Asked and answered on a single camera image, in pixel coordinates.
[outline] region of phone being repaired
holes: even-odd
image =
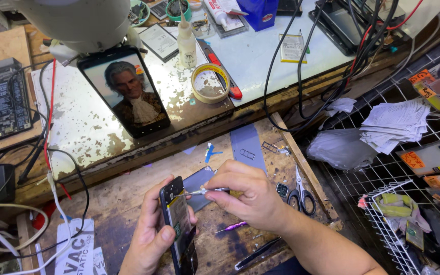
[[[198,257],[193,241],[196,227],[191,226],[186,197],[175,197],[184,192],[181,177],[175,178],[160,191],[164,222],[176,231],[176,238],[171,246],[176,275],[195,274],[198,267]]]

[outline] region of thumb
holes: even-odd
[[[164,226],[155,236],[154,240],[147,245],[147,254],[151,257],[151,262],[158,262],[173,244],[176,231],[171,226]]]
[[[215,202],[221,209],[237,217],[240,217],[239,214],[247,213],[247,206],[244,203],[223,191],[208,191],[205,194],[205,198]]]

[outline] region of purple screwdriver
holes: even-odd
[[[222,232],[222,231],[230,231],[230,230],[234,230],[234,229],[237,229],[237,228],[239,228],[239,227],[241,227],[241,226],[244,226],[244,225],[246,225],[246,224],[247,224],[247,222],[240,222],[240,223],[237,223],[237,224],[232,224],[232,225],[229,225],[228,227],[226,227],[225,229],[222,229],[222,230],[220,230],[220,231],[215,232],[215,234],[217,234],[217,233],[219,233],[219,232]]]

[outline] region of masking tape roll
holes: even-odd
[[[201,72],[204,71],[213,71],[213,72],[217,72],[220,77],[223,78],[223,80],[226,83],[226,90],[224,91],[223,94],[218,95],[216,97],[207,97],[204,94],[201,94],[200,92],[198,92],[195,88],[195,80],[198,77],[198,75]],[[207,104],[213,104],[213,103],[219,103],[221,101],[223,101],[223,99],[225,99],[226,97],[228,97],[228,91],[230,89],[230,79],[227,75],[227,72],[220,66],[215,65],[213,63],[206,63],[206,64],[202,64],[198,67],[196,67],[196,69],[192,72],[191,75],[191,86],[192,86],[192,92],[195,94],[196,98],[198,98],[199,101],[203,102],[203,103],[207,103]]]

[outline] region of gray hair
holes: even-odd
[[[145,91],[145,85],[144,85],[144,74],[136,74],[135,66],[127,61],[118,61],[118,62],[112,62],[108,65],[108,67],[105,70],[105,81],[106,86],[113,92],[117,93],[118,96],[122,95],[119,90],[116,88],[115,81],[113,79],[113,76],[118,73],[122,73],[124,71],[129,71],[131,74],[133,74],[140,84],[142,85],[142,90]]]

